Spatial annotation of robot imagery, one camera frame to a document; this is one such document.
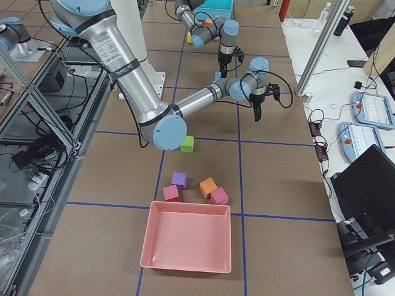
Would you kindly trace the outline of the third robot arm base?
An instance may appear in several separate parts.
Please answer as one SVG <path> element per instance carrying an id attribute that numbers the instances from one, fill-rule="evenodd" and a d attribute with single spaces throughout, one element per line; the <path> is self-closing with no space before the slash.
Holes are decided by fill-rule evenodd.
<path id="1" fill-rule="evenodd" d="M 18 17 L 1 19 L 1 47 L 16 62 L 39 62 L 44 54 Z"/>

